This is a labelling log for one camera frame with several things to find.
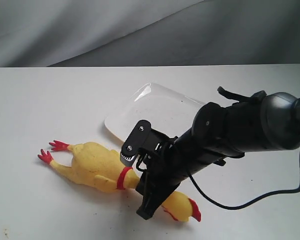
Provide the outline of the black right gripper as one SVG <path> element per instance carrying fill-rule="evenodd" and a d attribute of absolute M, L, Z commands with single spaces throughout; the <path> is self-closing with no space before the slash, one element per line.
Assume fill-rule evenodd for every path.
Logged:
<path fill-rule="evenodd" d="M 135 188 L 142 195 L 142 203 L 136 213 L 144 220 L 152 218 L 159 206 L 189 175 L 211 164 L 221 167 L 226 164 L 222 154 L 200 147 L 190 129 L 180 137 L 171 138 L 159 153 L 158 160 L 145 160 L 146 171 Z"/>

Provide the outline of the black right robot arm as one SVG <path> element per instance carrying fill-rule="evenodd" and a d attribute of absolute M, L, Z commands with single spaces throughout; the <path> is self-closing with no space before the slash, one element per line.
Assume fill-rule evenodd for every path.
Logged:
<path fill-rule="evenodd" d="M 146 165 L 136 187 L 143 197 L 137 214 L 143 219 L 150 219 L 182 181 L 212 164 L 223 166 L 226 158 L 240 159 L 249 152 L 300 150 L 300 98 L 264 91 L 247 97 L 222 87 L 218 92 L 233 104 L 205 104 L 179 137 L 168 137 L 145 119 L 135 125 L 131 136 L 138 161 Z M 298 192 L 300 152 L 298 187 L 270 191 L 262 198 Z"/>

